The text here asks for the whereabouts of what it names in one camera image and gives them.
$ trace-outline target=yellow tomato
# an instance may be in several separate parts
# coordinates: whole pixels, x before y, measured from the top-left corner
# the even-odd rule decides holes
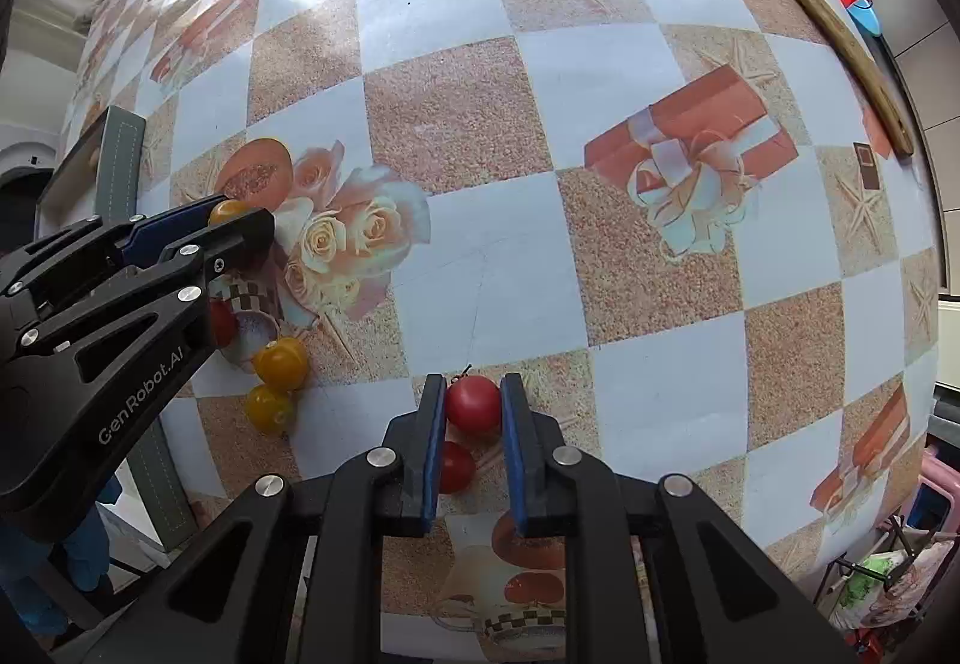
[[[272,389],[296,390],[306,380],[310,359],[301,340],[282,336],[253,356],[253,370]]]
[[[251,205],[246,201],[237,199],[221,201],[210,210],[210,217],[206,224],[216,225],[217,223],[226,223],[227,220],[233,220],[237,215],[243,215],[243,213],[250,209]]]
[[[267,386],[256,386],[243,403],[247,419],[261,434],[279,437],[293,425],[294,405],[290,397]]]

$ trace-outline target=blue gripper pad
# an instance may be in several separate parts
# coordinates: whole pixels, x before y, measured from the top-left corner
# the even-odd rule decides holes
[[[520,536],[527,533],[527,506],[523,483],[523,458],[520,455],[520,437],[517,420],[510,401],[510,386],[506,378],[500,381],[500,416],[503,421],[503,458],[507,464],[507,487],[510,489],[510,513]]]
[[[160,258],[163,248],[177,239],[206,227],[212,210],[227,196],[209,196],[176,209],[171,209],[133,226],[130,239],[121,250],[124,266],[148,268]]]
[[[434,405],[430,421],[430,439],[427,442],[424,463],[424,531],[429,531],[437,517],[437,494],[440,492],[440,465],[443,462],[443,433],[446,426],[446,380],[440,386],[440,396]]]

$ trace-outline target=metal rivet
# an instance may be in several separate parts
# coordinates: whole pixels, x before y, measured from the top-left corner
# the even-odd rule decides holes
[[[253,485],[260,496],[277,496],[283,490],[283,477],[280,475],[264,475]]]
[[[584,454],[570,445],[560,445],[560,447],[554,448],[553,450],[553,459],[557,461],[560,466],[573,466],[574,464],[580,463],[582,458],[584,458]]]
[[[389,447],[376,447],[367,453],[367,463],[370,466],[390,466],[397,460],[397,454]]]
[[[664,490],[671,496],[689,496],[693,482],[685,475],[667,475],[664,477]]]
[[[201,293],[203,293],[203,290],[200,290],[196,285],[188,285],[176,295],[176,298],[181,301],[194,301],[200,298]]]

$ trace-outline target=orange tomato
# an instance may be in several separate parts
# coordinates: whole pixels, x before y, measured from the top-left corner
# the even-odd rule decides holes
[[[301,340],[281,336],[253,356],[253,370],[275,390],[296,390],[310,371],[310,359]]]
[[[294,421],[294,405],[290,397],[267,386],[256,386],[247,394],[243,411],[253,428],[268,437],[279,437]]]
[[[233,220],[237,215],[243,215],[243,213],[249,210],[251,210],[251,205],[246,201],[227,199],[226,201],[221,201],[210,210],[210,217],[206,224],[216,225],[217,223],[226,223],[227,220]]]

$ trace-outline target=table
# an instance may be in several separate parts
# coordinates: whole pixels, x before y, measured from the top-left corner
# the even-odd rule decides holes
[[[163,413],[203,520],[469,363],[617,472],[688,473],[795,578],[916,481],[930,187],[793,0],[107,0],[64,145],[107,103],[147,119],[138,210],[277,219],[272,263],[214,286],[242,343]],[[312,362],[285,439],[241,408],[277,331]],[[512,542],[496,439],[448,438],[478,479],[385,544],[384,650],[553,656],[562,553]]]

